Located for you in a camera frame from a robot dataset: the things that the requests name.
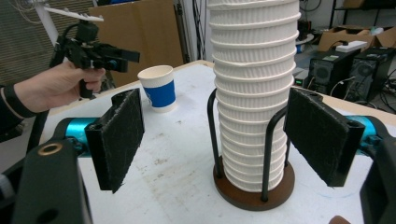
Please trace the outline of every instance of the table surface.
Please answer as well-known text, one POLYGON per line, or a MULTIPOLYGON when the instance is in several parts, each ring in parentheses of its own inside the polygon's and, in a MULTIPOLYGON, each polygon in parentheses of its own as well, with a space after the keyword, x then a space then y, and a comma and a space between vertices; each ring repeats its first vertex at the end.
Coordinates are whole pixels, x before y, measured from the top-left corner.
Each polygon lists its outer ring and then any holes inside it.
MULTIPOLYGON (((93 222, 296 224, 329 223, 332 217, 342 216, 351 223, 362 223, 359 191, 372 163, 362 155, 355 157, 343 188, 328 188, 291 146, 293 193, 279 207, 268 211, 246 211, 219 195, 212 176, 214 159, 206 114, 207 99, 215 89, 211 66, 212 63, 199 61, 175 69, 177 108, 168 113, 155 113, 149 107, 139 82, 101 93, 91 101, 50 111, 42 142, 52 136, 61 119, 101 117, 111 107, 110 98, 115 93, 141 90, 146 132, 120 190, 115 194, 101 191, 92 159, 78 159, 93 222)), ((324 102, 342 114, 376 116, 387 124, 392 135, 396 134, 396 116, 332 97, 325 97, 324 102)), ((216 108, 214 113, 219 124, 216 108)))

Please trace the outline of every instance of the human hand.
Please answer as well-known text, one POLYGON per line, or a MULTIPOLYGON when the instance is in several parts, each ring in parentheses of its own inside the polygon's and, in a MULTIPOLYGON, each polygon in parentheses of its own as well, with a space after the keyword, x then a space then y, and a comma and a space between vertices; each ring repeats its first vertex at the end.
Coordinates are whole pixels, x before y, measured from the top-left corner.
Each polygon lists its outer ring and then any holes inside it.
POLYGON ((80 69, 64 62, 34 77, 14 85, 20 101, 32 112, 68 105, 79 98, 79 81, 84 79, 87 90, 99 92, 106 70, 80 69))

